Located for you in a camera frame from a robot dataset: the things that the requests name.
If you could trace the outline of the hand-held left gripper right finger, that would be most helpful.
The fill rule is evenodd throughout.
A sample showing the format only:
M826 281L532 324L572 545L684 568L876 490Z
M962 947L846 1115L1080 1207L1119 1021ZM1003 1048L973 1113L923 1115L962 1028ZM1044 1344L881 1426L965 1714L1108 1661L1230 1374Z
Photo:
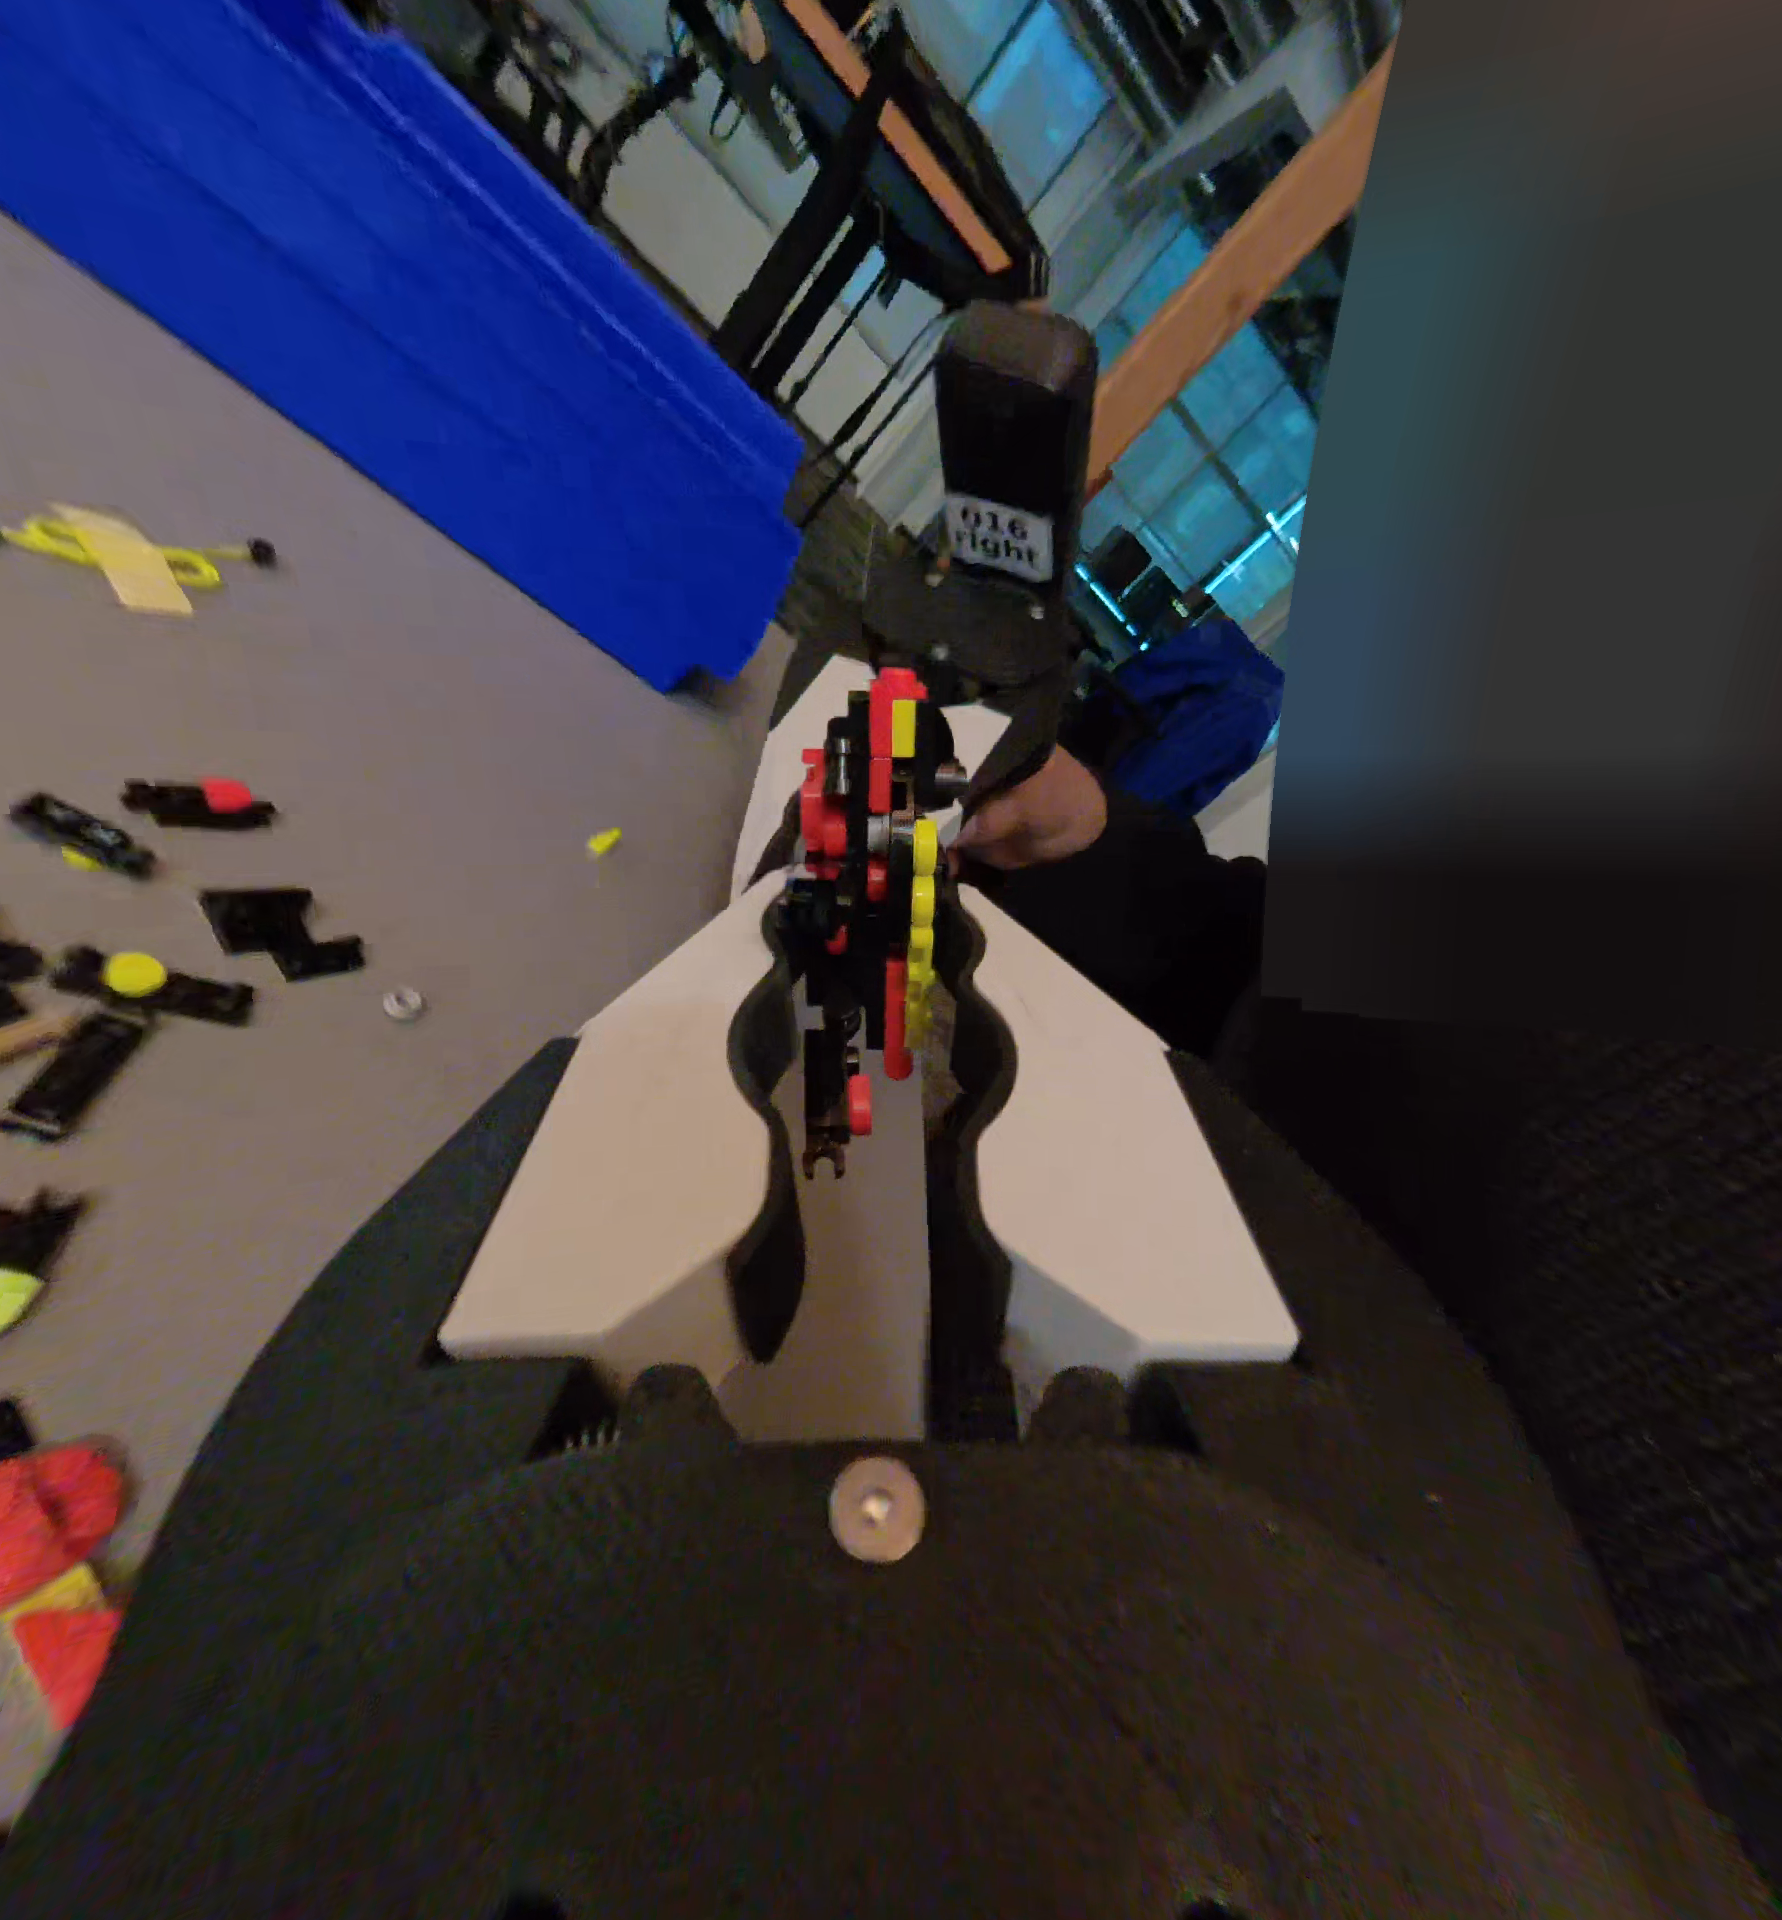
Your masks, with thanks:
M1283 1365L1302 1327L1165 1040L977 893L936 900L932 1389Z

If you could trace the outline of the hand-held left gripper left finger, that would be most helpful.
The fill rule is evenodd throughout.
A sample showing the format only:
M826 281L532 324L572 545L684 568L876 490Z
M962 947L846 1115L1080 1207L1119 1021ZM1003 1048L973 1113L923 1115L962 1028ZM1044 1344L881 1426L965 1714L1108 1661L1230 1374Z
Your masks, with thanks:
M806 1226L780 896L737 893L579 1030L438 1333L450 1359L736 1373L786 1349Z

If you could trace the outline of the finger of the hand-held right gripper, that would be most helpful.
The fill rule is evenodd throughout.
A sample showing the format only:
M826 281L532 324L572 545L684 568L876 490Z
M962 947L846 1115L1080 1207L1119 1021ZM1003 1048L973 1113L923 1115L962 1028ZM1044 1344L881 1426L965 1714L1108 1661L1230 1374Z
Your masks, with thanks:
M870 685L870 664L826 657L826 668L767 730L747 817L736 842L729 896L737 896L761 875L762 852L780 835L788 799L799 792L806 751L818 751L826 742L826 725L843 719L846 701L854 693L870 693Z
M965 767L962 799L993 799L1050 763L1050 719L1041 709L952 704L949 730Z

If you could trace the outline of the red black yellow lego model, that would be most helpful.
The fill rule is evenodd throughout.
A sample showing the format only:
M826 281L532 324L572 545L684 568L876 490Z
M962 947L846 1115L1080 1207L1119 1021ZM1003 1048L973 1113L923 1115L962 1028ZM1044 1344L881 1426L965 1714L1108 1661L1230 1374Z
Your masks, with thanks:
M812 1177L846 1173L872 1132L870 1058L915 1078L932 1035L944 840L936 812L970 783L923 675L889 664L806 751L799 856L780 893L780 939L806 987L806 1150Z

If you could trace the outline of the person's right forearm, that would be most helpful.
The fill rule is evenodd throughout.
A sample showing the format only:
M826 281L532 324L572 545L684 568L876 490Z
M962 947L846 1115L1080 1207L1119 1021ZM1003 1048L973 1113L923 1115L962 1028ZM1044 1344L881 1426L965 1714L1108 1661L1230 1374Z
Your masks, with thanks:
M1093 847L1020 871L965 863L956 875L1171 1048L1212 1060L1256 992L1268 863L1209 852L1183 812L1103 792L1111 817Z

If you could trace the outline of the person's right hand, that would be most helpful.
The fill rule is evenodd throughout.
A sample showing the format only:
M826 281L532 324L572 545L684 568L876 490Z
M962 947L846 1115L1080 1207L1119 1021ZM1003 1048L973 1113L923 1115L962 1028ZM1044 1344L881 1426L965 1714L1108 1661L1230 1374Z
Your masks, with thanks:
M1063 863L1093 847L1108 817L1111 799L1097 774L1067 745L1052 745L1026 778L990 792L965 812L952 870L1020 871Z

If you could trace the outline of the blue cloth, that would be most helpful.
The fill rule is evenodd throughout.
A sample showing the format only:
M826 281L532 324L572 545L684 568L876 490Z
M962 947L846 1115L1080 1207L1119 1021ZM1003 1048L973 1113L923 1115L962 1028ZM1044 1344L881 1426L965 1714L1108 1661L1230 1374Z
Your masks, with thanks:
M1194 817L1274 742L1283 668L1248 632L1209 611L1116 668L1127 711L1108 783L1131 799Z

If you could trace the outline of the person's dark knit sweater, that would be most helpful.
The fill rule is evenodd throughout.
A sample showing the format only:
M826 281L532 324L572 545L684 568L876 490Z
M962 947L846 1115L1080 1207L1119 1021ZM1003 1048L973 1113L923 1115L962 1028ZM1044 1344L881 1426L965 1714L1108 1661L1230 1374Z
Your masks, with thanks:
M1505 1389L1782 1906L1782 1048L1256 1004L1230 1070Z

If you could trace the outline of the blue plastic bin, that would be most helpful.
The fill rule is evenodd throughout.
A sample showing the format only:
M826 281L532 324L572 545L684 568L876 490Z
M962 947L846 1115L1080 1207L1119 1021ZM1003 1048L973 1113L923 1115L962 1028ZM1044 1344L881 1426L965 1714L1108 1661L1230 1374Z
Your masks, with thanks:
M0 0L0 211L640 685L753 657L799 438L399 34Z

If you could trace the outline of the beige masking tape strip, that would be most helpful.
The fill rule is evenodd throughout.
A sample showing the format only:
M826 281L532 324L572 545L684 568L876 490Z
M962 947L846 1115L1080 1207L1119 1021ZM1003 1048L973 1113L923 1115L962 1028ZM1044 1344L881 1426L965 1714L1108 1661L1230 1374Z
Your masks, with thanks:
M189 587L177 577L163 551L122 517L55 503L52 519L77 562L91 568L119 608L147 616L194 616Z

